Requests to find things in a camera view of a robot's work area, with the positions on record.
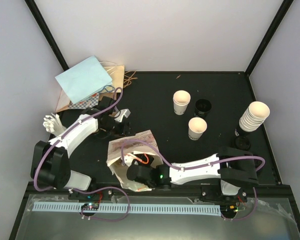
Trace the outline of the cream bear paper bag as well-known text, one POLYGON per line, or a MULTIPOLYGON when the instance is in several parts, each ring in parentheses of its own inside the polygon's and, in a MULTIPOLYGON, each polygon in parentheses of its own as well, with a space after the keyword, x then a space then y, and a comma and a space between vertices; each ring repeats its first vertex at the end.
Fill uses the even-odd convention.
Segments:
POLYGON ((150 147, 154 147, 156 150, 158 149, 157 142, 151 130, 109 142, 106 164, 112 174, 117 177, 123 189, 133 192, 151 190, 151 188, 145 184, 127 178, 128 167, 131 166, 134 159, 136 159, 137 165, 147 163, 153 168, 163 164, 161 157, 150 147))

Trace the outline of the white paper coffee cup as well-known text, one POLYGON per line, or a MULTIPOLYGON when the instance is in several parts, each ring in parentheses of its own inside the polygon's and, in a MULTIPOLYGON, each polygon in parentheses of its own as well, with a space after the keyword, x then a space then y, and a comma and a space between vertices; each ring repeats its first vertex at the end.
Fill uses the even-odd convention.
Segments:
POLYGON ((207 128, 208 125, 204 119, 200 117, 193 117, 188 122, 188 137, 193 141, 197 141, 207 128))

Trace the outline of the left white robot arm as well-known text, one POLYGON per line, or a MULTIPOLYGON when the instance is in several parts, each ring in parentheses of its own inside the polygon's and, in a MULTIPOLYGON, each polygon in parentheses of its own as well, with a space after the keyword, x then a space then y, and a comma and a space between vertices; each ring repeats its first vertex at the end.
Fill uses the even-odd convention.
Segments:
POLYGON ((92 184, 92 178, 71 169, 70 156, 92 134, 105 132, 119 137, 129 134, 127 118, 131 111, 117 110, 115 104, 113 98, 104 97, 96 107, 84 109, 68 128, 61 124, 57 114, 46 116, 45 125, 54 131, 54 138, 34 146, 30 176, 36 190, 75 189, 87 200, 97 195, 98 188, 92 184))

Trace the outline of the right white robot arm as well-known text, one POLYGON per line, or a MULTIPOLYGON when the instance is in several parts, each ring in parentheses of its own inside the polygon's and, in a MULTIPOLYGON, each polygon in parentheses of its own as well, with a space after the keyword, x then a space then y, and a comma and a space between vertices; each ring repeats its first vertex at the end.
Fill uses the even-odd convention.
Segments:
POLYGON ((230 147, 221 147, 218 153, 185 163, 152 166, 154 160, 147 153, 124 154, 127 179, 151 190, 169 190, 173 185, 219 179, 217 195, 224 202, 230 201, 242 188, 258 186, 257 172, 265 164, 263 158, 249 151, 230 147))

